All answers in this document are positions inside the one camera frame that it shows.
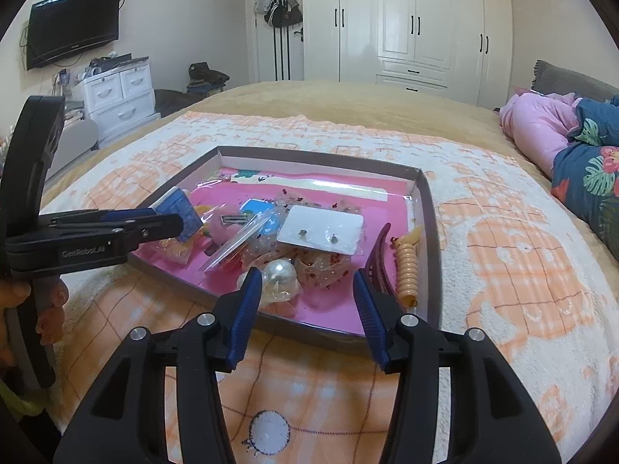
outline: silver screw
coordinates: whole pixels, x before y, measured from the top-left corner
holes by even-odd
[[[215,316],[213,316],[210,313],[200,314],[200,316],[197,317],[197,323],[200,326],[211,326],[214,322],[215,322]]]
[[[132,340],[141,340],[146,336],[146,329],[144,328],[133,328],[129,336]]]
[[[400,318],[400,322],[409,328],[414,328],[419,324],[419,318],[417,316],[413,316],[413,314],[404,314]]]
[[[475,340],[476,342],[481,342],[484,338],[486,338],[486,334],[479,328],[473,328],[470,330],[469,336],[471,340]]]

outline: blue floral bedding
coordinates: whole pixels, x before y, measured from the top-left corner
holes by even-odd
[[[552,193],[619,260],[619,96],[606,103],[583,99],[576,111],[580,128],[555,157]]]

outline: tv screen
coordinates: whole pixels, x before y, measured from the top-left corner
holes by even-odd
[[[119,0],[45,0],[30,10],[26,68],[118,40]]]

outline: dresser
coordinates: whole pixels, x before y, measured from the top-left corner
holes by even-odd
[[[368,82],[493,109],[512,62],[511,0],[304,0],[308,80]]]
[[[73,99],[83,101],[86,119],[97,123],[100,145],[161,118],[148,61],[84,79],[73,89]]]

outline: wardrobe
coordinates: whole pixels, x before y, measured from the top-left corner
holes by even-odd
[[[307,80],[371,82],[505,104],[511,0],[304,0]]]

